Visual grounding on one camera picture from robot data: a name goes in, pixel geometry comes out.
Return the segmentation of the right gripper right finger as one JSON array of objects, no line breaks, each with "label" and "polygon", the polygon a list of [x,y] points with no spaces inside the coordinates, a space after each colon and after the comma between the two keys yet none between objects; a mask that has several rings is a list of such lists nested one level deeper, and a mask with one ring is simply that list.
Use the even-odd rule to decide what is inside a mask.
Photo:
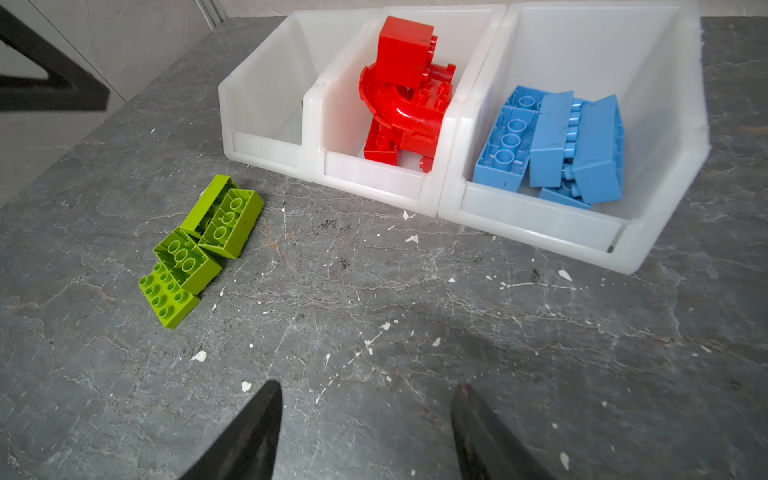
[{"label": "right gripper right finger", "polygon": [[554,479],[469,384],[459,384],[450,409],[463,479]]}]

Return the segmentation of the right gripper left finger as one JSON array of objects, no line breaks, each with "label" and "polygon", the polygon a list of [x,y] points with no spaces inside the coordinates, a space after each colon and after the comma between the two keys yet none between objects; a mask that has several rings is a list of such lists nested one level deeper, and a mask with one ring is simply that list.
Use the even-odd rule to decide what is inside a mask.
[{"label": "right gripper left finger", "polygon": [[180,479],[271,479],[282,412],[281,385],[268,380]]}]

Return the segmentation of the green studded brick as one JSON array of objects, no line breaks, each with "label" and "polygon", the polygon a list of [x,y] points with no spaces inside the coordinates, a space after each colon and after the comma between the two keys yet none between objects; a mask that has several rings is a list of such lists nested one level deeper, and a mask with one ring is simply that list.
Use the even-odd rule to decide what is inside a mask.
[{"label": "green studded brick", "polygon": [[171,330],[200,302],[197,296],[180,287],[162,263],[156,263],[138,285],[160,322]]}]

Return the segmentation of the blue brick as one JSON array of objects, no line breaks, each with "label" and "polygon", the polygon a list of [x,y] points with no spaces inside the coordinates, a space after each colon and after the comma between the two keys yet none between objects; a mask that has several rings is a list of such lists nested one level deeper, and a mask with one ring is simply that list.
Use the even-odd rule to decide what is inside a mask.
[{"label": "blue brick", "polygon": [[500,110],[478,157],[472,181],[518,192],[529,166],[533,134],[548,92],[518,86]]},{"label": "blue brick", "polygon": [[574,93],[543,97],[530,147],[530,185],[557,188],[561,183]]},{"label": "blue brick", "polygon": [[581,192],[575,185],[564,185],[559,188],[542,188],[539,193],[539,198],[585,210],[592,208],[590,203],[583,200]]},{"label": "blue brick", "polygon": [[584,104],[572,167],[584,202],[596,204],[623,198],[624,147],[617,96]]}]

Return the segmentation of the red curved arch piece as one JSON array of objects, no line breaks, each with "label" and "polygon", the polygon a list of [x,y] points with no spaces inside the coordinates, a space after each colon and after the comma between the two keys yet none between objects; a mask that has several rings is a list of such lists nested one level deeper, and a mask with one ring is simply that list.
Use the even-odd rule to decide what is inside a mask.
[{"label": "red curved arch piece", "polygon": [[439,140],[442,122],[453,96],[452,80],[457,66],[431,64],[428,77],[418,89],[382,82],[375,65],[363,68],[360,98],[376,118],[389,128],[411,130]]}]

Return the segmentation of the small red square brick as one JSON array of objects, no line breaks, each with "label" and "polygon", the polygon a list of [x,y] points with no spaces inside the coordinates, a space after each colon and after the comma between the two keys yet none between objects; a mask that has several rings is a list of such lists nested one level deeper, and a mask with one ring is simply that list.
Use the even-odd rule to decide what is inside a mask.
[{"label": "small red square brick", "polygon": [[433,37],[431,25],[389,16],[379,34],[376,76],[384,83],[418,89],[428,77]]}]

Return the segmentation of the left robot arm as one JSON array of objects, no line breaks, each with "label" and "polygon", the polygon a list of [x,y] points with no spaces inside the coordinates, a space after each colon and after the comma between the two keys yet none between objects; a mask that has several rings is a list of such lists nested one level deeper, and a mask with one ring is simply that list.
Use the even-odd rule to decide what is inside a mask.
[{"label": "left robot arm", "polygon": [[3,75],[3,112],[107,109],[110,89],[6,8],[1,9],[1,40],[46,72],[42,79]]}]

